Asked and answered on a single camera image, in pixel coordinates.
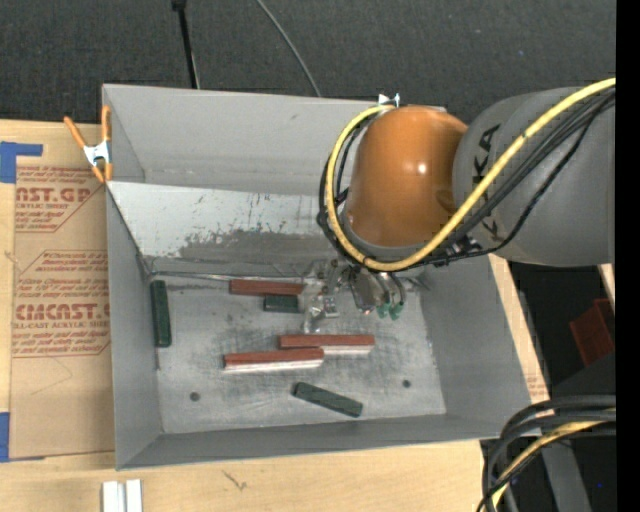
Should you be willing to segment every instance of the black cable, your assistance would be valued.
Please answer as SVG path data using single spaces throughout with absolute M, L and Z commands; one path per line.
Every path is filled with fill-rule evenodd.
M 540 446 L 535 452 L 531 453 L 520 464 L 514 467 L 507 475 L 494 482 L 492 486 L 484 492 L 484 497 L 479 503 L 477 511 L 480 511 L 484 506 L 489 512 L 496 512 L 496 508 L 493 506 L 493 502 L 491 500 L 493 495 L 498 491 L 498 489 L 513 480 L 516 476 L 520 475 L 535 460 L 535 458 L 540 454 L 540 451 L 543 448 L 546 448 L 547 446 L 555 443 L 561 443 L 564 440 L 581 439 L 587 437 L 615 437 L 616 435 L 616 428 L 614 426 L 611 426 L 611 423 L 601 423 L 599 425 L 594 425 L 588 431 L 584 430 L 567 433 L 566 435 L 557 438 L 556 440 L 545 446 Z
M 180 32 L 182 33 L 182 43 L 184 45 L 184 54 L 187 58 L 187 68 L 189 69 L 189 81 L 192 89 L 200 89 L 200 80 L 196 71 L 196 61 L 191 49 L 191 39 L 189 38 L 189 25 L 187 24 L 187 16 L 185 9 L 187 8 L 187 0 L 171 0 L 171 8 L 178 13 L 180 20 Z
M 340 187 L 342 186 L 342 175 L 344 174 L 344 169 L 346 167 L 347 155 L 349 153 L 349 149 L 351 149 L 351 145 L 358 138 L 358 135 L 360 135 L 360 132 L 362 132 L 364 127 L 367 125 L 368 123 L 361 123 L 358 126 L 356 126 L 354 130 L 351 132 L 349 136 L 349 140 L 344 146 L 344 150 L 342 152 L 342 158 L 340 159 L 340 167 L 338 168 L 338 175 L 336 177 L 336 185 L 334 187 L 334 202 L 336 203 L 336 206 L 339 206 L 347 198 L 347 194 L 349 191 L 349 187 L 347 187 L 344 191 L 340 190 Z
M 612 408 L 616 406 L 615 395 L 580 395 L 580 396 L 560 396 L 557 398 L 550 398 L 535 404 L 531 404 L 528 407 L 515 413 L 505 423 L 500 435 L 504 435 L 513 425 L 516 425 L 529 416 L 539 414 L 545 411 L 555 410 L 556 413 L 563 409 L 575 409 L 582 408 Z
M 271 20 L 271 23 L 273 23 L 273 25 L 276 27 L 278 32 L 280 32 L 280 35 L 282 36 L 282 39 L 284 39 L 285 43 L 287 43 L 287 45 L 289 46 L 289 48 L 293 52 L 293 55 L 295 56 L 296 60 L 298 61 L 298 64 L 300 64 L 300 67 L 302 68 L 302 71 L 304 71 L 304 74 L 307 76 L 307 79 L 309 80 L 309 83 L 311 84 L 311 87 L 313 87 L 313 90 L 315 91 L 316 96 L 318 96 L 318 98 L 322 98 L 322 93 L 320 92 L 320 88 L 318 87 L 318 84 L 316 84 L 316 81 L 311 76 L 311 73 L 309 72 L 309 69 L 307 68 L 307 65 L 304 63 L 304 60 L 302 60 L 302 57 L 298 53 L 298 50 L 294 46 L 294 44 L 291 41 L 291 39 L 289 39 L 289 36 L 287 35 L 287 33 L 284 31 L 284 29 L 282 28 L 280 23 L 278 23 L 278 20 L 276 19 L 276 17 L 271 13 L 271 11 L 267 8 L 267 6 L 265 5 L 265 3 L 262 0 L 256 0 L 256 3 L 260 6 L 260 8 L 264 11 L 264 13 L 267 15 L 267 17 Z
M 464 222 L 460 228 L 452 233 L 450 241 L 447 245 L 458 242 L 469 231 L 475 228 L 482 220 L 490 215 L 491 212 L 498 206 L 498 204 L 509 194 L 511 191 L 524 180 L 540 162 L 542 162 L 547 156 L 549 156 L 560 144 L 562 144 L 568 137 L 573 135 L 579 128 L 585 124 L 591 124 L 593 119 L 593 112 L 601 112 L 605 106 L 611 106 L 610 102 L 615 96 L 615 88 L 613 91 L 602 96 L 597 95 L 590 98 L 590 101 L 585 102 L 576 111 L 570 113 L 568 117 L 562 120 L 551 130 L 544 140 L 536 146 L 534 151 L 530 153 L 527 158 L 517 167 L 517 169 L 511 174 L 508 181 L 500 187 L 499 190 L 494 192 L 485 204 L 483 204 L 468 220 Z
M 553 429 L 574 421 L 615 421 L 615 411 L 575 411 L 571 415 L 553 415 L 528 420 L 511 428 L 504 436 L 491 447 L 487 458 L 487 464 L 483 471 L 485 489 L 491 487 L 491 476 L 500 455 L 509 448 L 509 445 L 523 435 L 537 429 Z
M 606 102 L 605 103 L 601 103 L 600 107 L 604 107 L 605 104 L 606 104 Z M 461 260 L 461 259 L 472 258 L 472 257 L 476 257 L 476 256 L 484 256 L 486 254 L 490 254 L 492 252 L 496 252 L 496 251 L 502 249 L 508 243 L 510 243 L 515 238 L 515 236 L 518 234 L 518 232 L 520 231 L 520 229 L 524 225 L 525 221 L 527 220 L 527 218 L 531 214 L 533 208 L 536 206 L 536 204 L 538 203 L 538 201 L 540 200 L 542 195 L 547 191 L 547 189 L 551 186 L 551 184 L 553 183 L 555 178 L 558 176 L 560 171 L 564 168 L 564 166 L 568 163 L 568 161 L 571 159 L 571 157 L 573 157 L 575 152 L 578 150 L 578 148 L 579 148 L 580 144 L 582 143 L 582 140 L 584 139 L 589 127 L 591 126 L 591 124 L 593 123 L 595 118 L 600 113 L 601 113 L 601 109 L 596 110 L 594 113 L 591 113 L 590 118 L 585 121 L 586 124 L 583 125 L 583 130 L 580 133 L 580 136 L 577 138 L 576 142 L 573 144 L 573 146 L 571 147 L 569 152 L 566 153 L 565 156 L 562 158 L 562 160 L 556 165 L 556 167 L 553 169 L 553 171 L 547 176 L 547 179 L 545 180 L 544 184 L 538 189 L 538 191 L 536 192 L 534 197 L 531 199 L 531 201 L 529 202 L 529 204 L 525 208 L 523 214 L 520 216 L 520 218 L 516 222 L 515 226 L 511 230 L 510 234 L 499 245 L 497 245 L 495 247 L 490 247 L 490 248 L 487 248 L 487 249 L 483 249 L 483 250 L 480 250 L 480 251 L 477 251 L 477 252 L 474 252 L 474 253 L 465 253 L 465 254 L 459 254 L 459 255 L 453 255 L 453 256 L 437 256 L 437 257 L 433 257 L 433 258 L 427 258 L 427 259 L 425 259 L 425 260 L 423 260 L 421 262 L 416 263 L 415 265 L 411 265 L 410 267 L 408 267 L 408 269 L 420 267 L 420 266 L 423 266 L 423 265 L 429 265 L 429 264 L 433 264 L 433 265 L 439 265 L 439 264 L 448 265 L 449 263 L 452 263 L 454 261 L 458 261 L 458 260 Z

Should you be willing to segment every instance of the green block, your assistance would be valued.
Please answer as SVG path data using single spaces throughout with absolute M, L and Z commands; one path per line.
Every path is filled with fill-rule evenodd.
M 270 313 L 299 313 L 298 297 L 295 295 L 267 295 L 264 310 Z
M 293 396 L 352 418 L 357 418 L 362 414 L 360 402 L 306 382 L 298 382 L 295 385 Z
M 171 345 L 171 323 L 167 284 L 164 281 L 153 281 L 150 289 L 154 342 L 156 347 L 168 347 Z

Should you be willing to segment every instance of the scratched metal surface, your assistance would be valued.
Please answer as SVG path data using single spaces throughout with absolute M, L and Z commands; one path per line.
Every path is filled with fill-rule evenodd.
M 207 273 L 297 276 L 312 261 L 336 256 L 316 223 L 318 199 L 311 195 L 117 182 L 109 187 L 153 270 L 197 263 Z
M 363 316 L 349 290 L 339 294 L 342 316 L 323 332 L 374 333 L 368 356 L 327 356 L 316 369 L 225 374 L 224 353 L 275 349 L 278 334 L 301 332 L 303 315 L 264 313 L 260 298 L 229 295 L 225 282 L 167 282 L 173 345 L 158 350 L 157 372 L 166 433 L 351 420 L 293 398 L 298 381 L 363 402 L 362 416 L 351 421 L 446 412 L 416 291 L 396 322 Z

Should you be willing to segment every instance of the wire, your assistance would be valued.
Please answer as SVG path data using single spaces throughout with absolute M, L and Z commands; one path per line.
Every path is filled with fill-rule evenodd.
M 469 231 L 475 228 L 491 211 L 520 183 L 527 177 L 531 171 L 542 162 L 551 152 L 553 152 L 562 142 L 575 133 L 585 124 L 590 124 L 593 120 L 593 111 L 600 113 L 604 107 L 611 106 L 610 102 L 615 96 L 615 89 L 609 93 L 604 99 L 599 99 L 598 103 L 585 102 L 576 112 L 573 113 L 564 122 L 556 126 L 545 139 L 535 148 L 535 150 L 527 156 L 527 158 L 518 166 L 518 168 L 509 177 L 506 183 L 497 190 L 489 198 L 485 204 L 478 209 L 467 221 L 461 229 L 453 233 L 451 243 L 458 242 L 462 237 L 466 236 Z
M 613 395 L 585 395 L 585 396 L 561 396 L 558 398 L 550 398 L 543 402 L 537 402 L 525 407 L 521 411 L 514 414 L 502 429 L 500 435 L 504 435 L 513 425 L 521 423 L 529 416 L 539 414 L 548 410 L 575 409 L 577 407 L 585 408 L 610 408 L 616 406 L 616 397 Z
M 196 70 L 196 60 L 191 49 L 191 39 L 189 38 L 189 25 L 187 24 L 187 16 L 185 9 L 187 0 L 171 0 L 171 6 L 174 11 L 178 12 L 180 20 L 180 32 L 182 33 L 182 43 L 184 45 L 184 53 L 187 57 L 187 68 L 189 69 L 189 81 L 192 89 L 200 89 L 200 79 Z
M 599 421 L 579 421 L 579 422 L 571 422 L 571 423 L 567 423 L 565 425 L 562 425 L 560 427 L 558 427 L 557 429 L 555 429 L 552 432 L 549 432 L 548 434 L 543 435 L 542 437 L 538 438 L 536 441 L 534 441 L 533 443 L 531 443 L 531 445 L 529 445 L 525 450 L 522 451 L 522 453 L 520 455 L 518 455 L 518 457 L 516 457 L 513 462 L 509 465 L 509 467 L 507 469 L 504 470 L 504 472 L 502 473 L 501 477 L 500 477 L 500 481 L 502 480 L 506 480 L 506 482 L 494 493 L 492 493 L 491 495 L 491 504 L 493 505 L 493 507 L 495 508 L 495 506 L 500 502 L 500 499 L 502 498 L 502 495 L 504 494 L 506 488 L 509 485 L 509 473 L 513 471 L 514 468 L 517 468 L 520 464 L 523 463 L 523 461 L 529 459 L 530 457 L 532 457 L 534 454 L 537 454 L 543 447 L 559 440 L 559 439 L 563 439 L 567 436 L 570 436 L 576 432 L 580 432 L 583 430 L 586 430 L 588 428 L 592 428 L 595 427 L 597 425 L 599 425 L 600 423 L 604 423 L 604 422 L 599 422 Z
M 280 35 L 282 36 L 282 39 L 284 39 L 284 41 L 287 43 L 287 45 L 289 46 L 289 48 L 293 52 L 293 55 L 297 59 L 298 64 L 300 64 L 300 67 L 302 68 L 302 71 L 304 71 L 304 74 L 307 76 L 307 79 L 309 80 L 309 83 L 311 84 L 311 87 L 313 87 L 313 90 L 315 91 L 316 96 L 318 96 L 318 98 L 322 98 L 322 93 L 320 92 L 320 88 L 318 87 L 318 84 L 316 84 L 316 81 L 311 76 L 311 73 L 309 72 L 309 69 L 307 68 L 307 65 L 304 63 L 304 60 L 302 60 L 302 57 L 298 53 L 298 50 L 294 46 L 294 44 L 291 41 L 291 39 L 289 39 L 289 36 L 287 35 L 287 33 L 284 31 L 284 29 L 282 28 L 280 23 L 278 23 L 278 20 L 276 19 L 276 17 L 271 13 L 271 11 L 268 9 L 268 7 L 265 5 L 265 3 L 262 0 L 256 0 L 256 3 L 264 11 L 264 13 L 269 17 L 269 19 L 274 24 L 276 29 L 278 29 L 278 32 L 280 32 Z
M 533 137 L 533 135 L 540 131 L 544 126 L 549 124 L 555 117 L 566 111 L 571 106 L 604 89 L 614 86 L 615 83 L 615 78 L 611 78 L 589 85 L 569 95 L 568 97 L 560 101 L 557 105 L 547 110 L 547 112 L 545 112 L 536 121 L 534 121 L 522 135 L 516 138 L 516 140 L 509 146 L 509 148 L 507 148 L 507 150 L 500 156 L 500 158 L 498 158 L 498 160 L 493 164 L 482 181 L 471 192 L 462 206 L 449 219 L 445 226 L 434 236 L 434 238 L 431 239 L 431 241 L 429 241 L 422 249 L 418 250 L 407 258 L 394 262 L 381 262 L 375 260 L 372 257 L 367 256 L 366 254 L 359 251 L 349 241 L 344 231 L 342 230 L 342 226 L 340 225 L 340 221 L 337 217 L 336 205 L 333 197 L 333 178 L 335 173 L 335 165 L 344 141 L 349 136 L 351 131 L 353 131 L 355 126 L 357 126 L 362 120 L 370 117 L 373 114 L 382 112 L 383 107 L 387 107 L 385 108 L 385 110 L 388 109 L 389 106 L 380 105 L 378 107 L 372 107 L 371 109 L 366 110 L 365 112 L 359 114 L 356 118 L 351 120 L 351 122 L 349 122 L 349 124 L 342 131 L 333 148 L 333 151 L 331 152 L 329 162 L 327 164 L 327 172 L 325 176 L 325 198 L 327 200 L 326 206 L 328 222 L 331 226 L 331 229 L 334 231 L 336 240 L 354 260 L 371 270 L 377 270 L 381 272 L 394 272 L 398 270 L 404 270 L 408 267 L 411 267 L 412 265 L 415 265 L 416 263 L 421 262 L 429 254 L 431 254 L 431 252 L 433 252 L 440 245 L 440 243 L 445 240 L 445 238 L 447 238 L 447 236 L 458 226 L 458 224 L 460 224 L 464 216 L 467 215 L 469 211 L 471 211 L 471 209 L 483 196 L 485 191 L 495 181 L 500 172 L 506 167 L 511 158 L 513 158 L 513 156 L 520 150 L 520 148 L 522 148 L 522 146 L 528 139 Z
M 482 474 L 484 498 L 477 510 L 484 507 L 489 512 L 494 512 L 495 505 L 508 488 L 509 482 L 532 462 L 539 449 L 559 439 L 556 434 L 570 438 L 615 435 L 615 407 L 615 395 L 568 396 L 532 404 L 515 413 L 505 423 L 499 439 L 486 455 Z M 538 430 L 542 436 L 511 464 L 507 464 L 506 455 L 511 444 Z M 494 469 L 498 464 L 505 467 L 500 470 L 498 479 L 493 481 Z
M 454 255 L 454 256 L 441 256 L 441 257 L 436 257 L 436 258 L 427 258 L 427 259 L 425 259 L 425 260 L 423 260 L 423 261 L 421 261 L 421 262 L 419 262 L 419 263 L 417 263 L 417 264 L 415 264 L 415 265 L 413 265 L 413 266 L 411 266 L 409 268 L 414 268 L 414 267 L 427 265 L 427 264 L 435 264 L 435 265 L 438 265 L 438 264 L 449 264 L 449 263 L 452 263 L 454 261 L 465 259 L 465 258 L 484 256 L 486 254 L 490 254 L 490 253 L 499 251 L 500 249 L 505 247 L 507 244 L 511 243 L 511 241 L 516 237 L 516 235 L 518 234 L 520 229 L 522 229 L 522 226 L 524 225 L 524 223 L 526 222 L 526 220 L 530 216 L 530 214 L 533 211 L 534 207 L 540 201 L 542 195 L 549 189 L 549 187 L 551 186 L 551 184 L 553 183 L 555 178 L 559 175 L 560 171 L 562 169 L 564 169 L 565 165 L 569 162 L 569 160 L 576 153 L 576 151 L 578 150 L 578 148 L 579 148 L 580 144 L 582 143 L 584 137 L 586 136 L 586 133 L 587 133 L 589 127 L 591 126 L 591 123 L 602 112 L 604 107 L 606 107 L 608 105 L 609 101 L 610 101 L 610 98 L 607 98 L 605 101 L 602 101 L 600 104 L 598 104 L 596 110 L 594 112 L 590 113 L 590 118 L 584 120 L 584 122 L 581 123 L 581 126 L 583 127 L 583 130 L 580 133 L 579 137 L 574 142 L 574 144 L 572 145 L 571 149 L 564 155 L 564 157 L 561 159 L 561 161 L 556 165 L 556 167 L 547 176 L 547 178 L 545 179 L 545 182 L 536 191 L 536 193 L 534 194 L 533 198 L 530 200 L 529 204 L 527 205 L 527 207 L 523 211 L 522 215 L 516 221 L 516 224 L 514 225 L 513 229 L 509 233 L 509 235 L 499 245 L 497 245 L 495 247 L 489 247 L 487 249 L 482 249 L 480 251 L 476 251 L 476 252 L 473 252 L 473 253 L 464 253 L 464 254 L 459 254 L 459 255 Z M 486 213 L 486 210 L 485 210 L 485 212 L 482 212 L 482 215 L 480 215 L 480 218 L 482 216 L 486 215 L 486 214 L 487 213 Z M 469 222 L 472 224 L 472 226 L 471 226 L 471 228 L 469 228 L 469 230 L 472 229 L 475 225 L 478 224 L 478 222 L 474 223 L 471 220 Z

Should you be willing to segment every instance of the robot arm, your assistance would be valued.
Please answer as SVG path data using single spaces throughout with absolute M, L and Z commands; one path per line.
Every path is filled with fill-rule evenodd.
M 488 252 L 612 262 L 614 124 L 615 79 L 509 98 L 468 128 L 437 109 L 380 105 L 341 134 L 320 219 L 352 262 L 377 272 Z M 363 125 L 351 186 L 336 191 L 343 146 Z

